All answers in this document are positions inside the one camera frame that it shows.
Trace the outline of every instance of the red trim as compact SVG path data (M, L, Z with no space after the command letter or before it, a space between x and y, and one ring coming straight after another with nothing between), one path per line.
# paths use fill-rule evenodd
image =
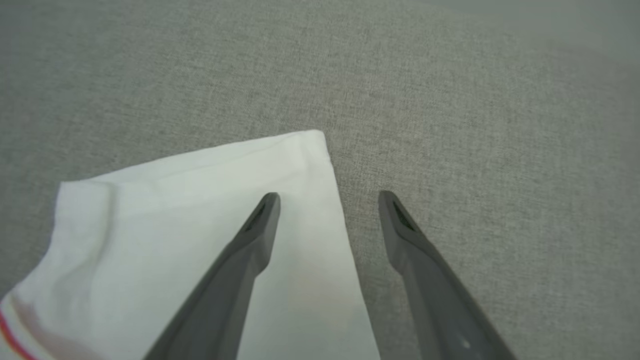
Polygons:
M29 352L24 347L22 347L22 345L20 345L18 339L15 338L15 336L11 332L11 329L9 329L9 325L7 325L2 311L0 311L0 332L2 332L4 340L7 344L9 344L9 347L11 347L13 351L15 351L16 354L20 355L24 360L38 360L31 354L29 354Z

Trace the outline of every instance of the white fabric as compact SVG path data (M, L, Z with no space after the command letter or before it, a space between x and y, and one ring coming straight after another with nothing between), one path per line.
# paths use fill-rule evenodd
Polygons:
M379 358L320 131L63 183L47 254L3 299L8 325L38 359L142 359L267 192L282 210L238 359Z

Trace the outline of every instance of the gray textured surface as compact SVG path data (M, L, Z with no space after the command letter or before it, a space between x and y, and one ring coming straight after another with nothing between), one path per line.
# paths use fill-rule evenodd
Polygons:
M318 128L385 359L394 190L521 359L638 359L640 72L412 0L5 1L0 293L58 183Z

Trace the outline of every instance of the garment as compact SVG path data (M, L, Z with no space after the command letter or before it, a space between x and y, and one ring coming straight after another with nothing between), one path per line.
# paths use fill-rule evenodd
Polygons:
M320 131L63 183L47 254L2 301L0 356L142 359L267 192L282 209L238 359L379 357Z

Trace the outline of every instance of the gray fabric surface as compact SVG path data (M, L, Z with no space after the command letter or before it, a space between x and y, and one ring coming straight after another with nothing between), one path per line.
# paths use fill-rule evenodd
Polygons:
M412 0L5 1L0 293L60 181L325 132L380 353L417 357L395 191L521 359L640 357L640 72Z

